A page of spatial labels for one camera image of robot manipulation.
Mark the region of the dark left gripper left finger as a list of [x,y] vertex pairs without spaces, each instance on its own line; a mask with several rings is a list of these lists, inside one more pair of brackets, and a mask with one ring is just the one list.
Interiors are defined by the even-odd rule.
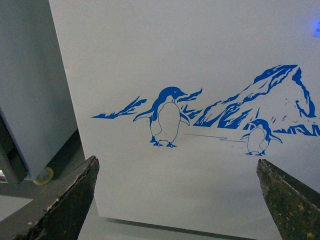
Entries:
[[92,204],[100,169],[91,156],[12,215],[14,240],[76,240]]

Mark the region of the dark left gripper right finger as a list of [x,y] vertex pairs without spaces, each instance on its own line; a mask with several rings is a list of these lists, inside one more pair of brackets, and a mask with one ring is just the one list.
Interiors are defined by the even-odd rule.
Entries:
[[262,195],[283,240],[320,238],[320,194],[266,159],[256,167]]

